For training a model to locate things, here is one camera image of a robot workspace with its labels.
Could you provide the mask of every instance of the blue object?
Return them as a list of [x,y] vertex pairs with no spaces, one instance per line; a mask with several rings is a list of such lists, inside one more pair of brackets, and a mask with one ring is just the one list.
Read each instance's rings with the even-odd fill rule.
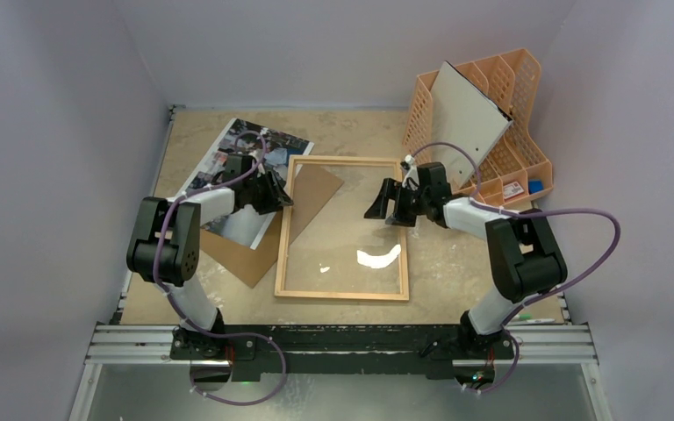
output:
[[538,193],[544,190],[544,183],[541,180],[528,180],[528,194]]

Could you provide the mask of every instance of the cable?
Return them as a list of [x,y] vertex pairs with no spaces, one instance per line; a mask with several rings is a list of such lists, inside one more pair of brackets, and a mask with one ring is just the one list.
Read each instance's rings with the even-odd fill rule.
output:
[[177,206],[179,206],[180,203],[185,201],[186,199],[211,191],[215,189],[221,189],[224,187],[229,187],[231,185],[236,184],[237,182],[241,182],[242,180],[246,179],[249,177],[251,174],[253,174],[257,168],[264,162],[264,156],[267,153],[267,141],[265,138],[259,133],[255,132],[253,130],[246,130],[244,132],[239,133],[239,135],[236,137],[236,139],[233,141],[233,143],[236,145],[239,139],[245,135],[248,134],[254,134],[262,143],[262,156],[257,158],[257,162],[244,174],[229,180],[228,182],[222,182],[221,184],[215,184],[215,185],[207,185],[201,189],[196,189],[192,190],[190,193],[185,193],[172,202],[172,204],[169,206],[169,209],[167,210],[167,214],[164,217],[164,221],[161,224],[161,231],[159,234],[159,244],[156,247],[156,253],[154,254],[154,266],[153,266],[153,277],[154,277],[154,283],[161,288],[162,291],[164,291],[164,295],[167,297],[167,300],[169,301],[169,304],[172,306],[172,309],[176,312],[177,316],[184,322],[186,322],[190,327],[195,329],[196,331],[202,333],[204,336],[207,336],[209,338],[214,338],[214,339],[230,339],[230,338],[242,338],[242,337],[248,337],[248,338],[258,338],[262,339],[268,344],[270,344],[275,350],[277,351],[278,356],[280,357],[280,363],[281,366],[283,367],[283,371],[281,372],[281,377],[280,381],[277,383],[274,389],[272,389],[267,395],[255,399],[254,401],[247,401],[247,402],[237,402],[237,401],[231,401],[228,399],[225,399],[223,397],[218,397],[209,394],[208,392],[203,392],[200,390],[200,388],[197,387],[197,385],[194,382],[194,379],[190,377],[190,381],[192,382],[192,389],[196,391],[200,396],[207,397],[209,399],[212,399],[214,401],[218,401],[221,403],[225,403],[228,405],[233,405],[233,406],[250,406],[250,405],[256,405],[258,403],[262,403],[270,399],[272,396],[277,395],[278,392],[285,386],[285,381],[287,380],[288,374],[286,373],[285,369],[285,354],[283,354],[283,350],[280,349],[280,346],[278,346],[272,338],[268,338],[264,335],[261,335],[259,333],[253,333],[253,332],[241,332],[241,333],[213,333],[213,332],[208,332],[206,331],[202,326],[196,324],[192,320],[189,320],[187,315],[184,314],[184,311],[179,307],[177,304],[176,300],[174,297],[171,295],[171,289],[164,284],[164,282],[161,281],[161,277],[159,275],[159,266],[161,265],[161,250],[164,246],[164,240],[166,239],[166,234],[167,231],[169,230],[169,223],[171,222],[172,215],[174,214],[174,211],[176,210]]
[[[613,250],[616,249],[616,246],[619,245],[619,240],[621,239],[621,224],[619,223],[619,220],[616,219],[614,215],[612,215],[609,212],[606,212],[604,210],[598,210],[598,209],[591,209],[591,208],[570,208],[570,209],[560,209],[560,210],[544,210],[541,212],[535,212],[535,213],[523,213],[520,214],[518,212],[512,212],[509,210],[505,210],[502,207],[496,207],[496,206],[490,206],[487,204],[482,204],[477,202],[477,200],[474,198],[479,193],[479,189],[482,185],[482,171],[479,170],[479,166],[477,165],[476,162],[474,162],[474,159],[471,158],[471,155],[466,153],[463,149],[461,149],[459,146],[456,146],[452,143],[448,142],[431,142],[420,149],[416,150],[412,156],[417,156],[418,153],[422,152],[423,150],[429,148],[430,146],[448,146],[456,151],[458,151],[460,154],[462,154],[466,159],[469,161],[471,166],[474,168],[474,174],[477,175],[477,183],[476,187],[474,188],[474,191],[471,192],[469,197],[471,198],[470,202],[471,205],[474,206],[475,208],[484,210],[484,211],[491,211],[491,212],[496,212],[499,213],[500,215],[505,215],[510,218],[517,218],[517,219],[534,219],[534,218],[546,218],[546,217],[556,217],[560,215],[573,215],[573,214],[585,214],[585,215],[598,215],[604,218],[607,218],[611,223],[613,224],[613,240],[611,241],[611,244],[608,246],[608,248],[601,254],[601,256],[592,264],[590,265],[583,273],[580,275],[575,276],[572,278],[571,281],[566,282],[562,285],[560,285],[558,288],[554,288],[550,290],[548,293],[543,294],[541,296],[535,296],[533,298],[529,298],[528,300],[524,300],[521,305],[516,307],[513,312],[511,312],[505,320],[503,320],[502,325],[505,326],[508,323],[510,323],[511,320],[515,317],[516,314],[518,314],[521,310],[523,310],[524,307],[527,307],[533,303],[538,303],[539,301],[548,298],[550,296],[559,294],[560,292],[565,291],[566,289],[572,288],[575,286],[575,284],[581,282],[583,279],[585,279],[588,275],[593,273],[595,269],[599,268],[600,265],[603,264],[604,261],[606,261],[609,257],[611,257],[611,254],[613,253]],[[498,388],[503,382],[507,381],[507,379],[510,377],[510,375],[513,373],[513,370],[515,369],[516,366],[518,366],[518,359],[520,358],[520,347],[518,342],[513,338],[513,336],[508,332],[505,328],[503,328],[503,331],[505,331],[510,338],[512,339],[514,345],[515,345],[515,357],[513,358],[513,364],[510,366],[510,369],[507,370],[507,373],[500,379],[499,382],[493,384],[491,387],[487,388],[484,390],[484,392],[489,392],[492,391],[496,388]]]

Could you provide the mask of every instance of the wooden tabletop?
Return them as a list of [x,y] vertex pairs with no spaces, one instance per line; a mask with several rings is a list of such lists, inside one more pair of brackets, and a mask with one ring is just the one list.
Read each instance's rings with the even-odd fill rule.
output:
[[[405,111],[179,111],[161,165],[157,196],[173,196],[180,189],[231,118],[242,118],[311,140],[315,143],[312,155],[395,158],[406,155],[401,146]],[[379,185],[374,177],[352,174],[341,177],[346,180],[342,189],[374,189],[377,193]],[[370,203],[355,203],[356,209],[367,209],[368,206]],[[322,219],[315,218],[314,224]],[[338,268],[341,278],[350,279],[350,290],[373,290],[375,283],[371,283],[370,277],[350,276],[349,271],[364,270],[355,265],[355,249],[370,247],[371,241],[376,239],[351,242],[345,240],[351,237],[344,235],[344,226],[334,225],[330,229],[328,221],[321,224],[319,229],[306,230],[302,235],[319,232],[325,239],[335,239],[341,252],[330,253],[329,247],[325,246],[321,254],[316,255],[311,249],[311,253],[303,253],[303,256],[292,255],[288,260],[289,268],[319,264],[312,271],[315,284],[319,284],[320,274],[329,274],[322,272],[324,268]],[[408,231],[407,252],[408,303],[275,298],[275,266],[251,289],[204,253],[201,253],[197,274],[208,298],[220,308],[224,320],[230,324],[458,323],[463,311],[476,304],[492,286],[486,244],[469,234],[445,230],[418,218],[417,226]],[[563,321],[555,297],[531,306],[526,313],[532,318]],[[121,323],[175,325],[178,322],[161,292],[134,275]]]

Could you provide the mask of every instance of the wooden picture frame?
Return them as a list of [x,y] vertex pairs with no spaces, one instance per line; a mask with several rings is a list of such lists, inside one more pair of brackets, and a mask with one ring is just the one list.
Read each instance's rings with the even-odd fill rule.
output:
[[[315,155],[292,155],[288,164],[288,182],[285,191],[291,199],[293,197],[293,185],[296,180],[296,167],[305,165],[326,165],[346,167],[387,167],[393,168],[394,178],[401,180],[402,169],[399,159],[392,158],[369,158],[354,156],[315,156]],[[398,227],[398,243],[401,247],[398,256],[399,264],[399,292],[398,293],[371,293],[371,292],[330,292],[330,291],[296,291],[285,289],[285,273],[288,262],[288,247],[290,245],[290,219],[292,208],[287,206],[283,209],[283,224],[280,231],[280,248],[277,257],[277,269],[275,278],[275,296],[295,298],[324,298],[334,300],[368,300],[368,301],[409,301],[409,274],[407,265],[406,228]]]

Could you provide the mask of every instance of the white wall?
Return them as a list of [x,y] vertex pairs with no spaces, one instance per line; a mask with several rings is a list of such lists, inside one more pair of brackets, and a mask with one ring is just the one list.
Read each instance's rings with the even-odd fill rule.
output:
[[[617,419],[674,419],[674,2],[577,0],[543,60],[534,131],[555,163],[546,208],[590,205],[619,248],[567,295],[589,321]],[[608,243],[596,218],[561,218],[575,274]]]
[[0,1],[0,420],[68,417],[166,118],[110,0]]
[[444,60],[542,56],[575,0],[117,3],[171,103],[405,107]]

